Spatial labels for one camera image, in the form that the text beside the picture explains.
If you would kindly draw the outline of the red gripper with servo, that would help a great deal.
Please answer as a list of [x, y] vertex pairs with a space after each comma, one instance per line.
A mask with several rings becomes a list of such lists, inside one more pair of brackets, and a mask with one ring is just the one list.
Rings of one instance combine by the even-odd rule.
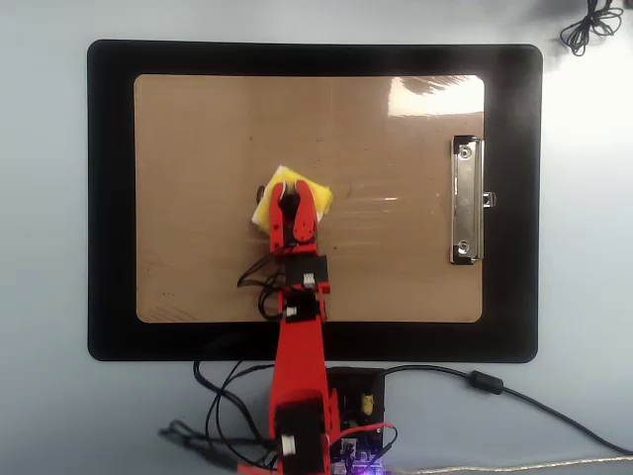
[[294, 289], [328, 289], [327, 257], [318, 252], [317, 211], [314, 195], [305, 180], [297, 180], [291, 195], [292, 234], [278, 234], [285, 221], [287, 183], [276, 183], [269, 205], [270, 250], [286, 276], [286, 286]]

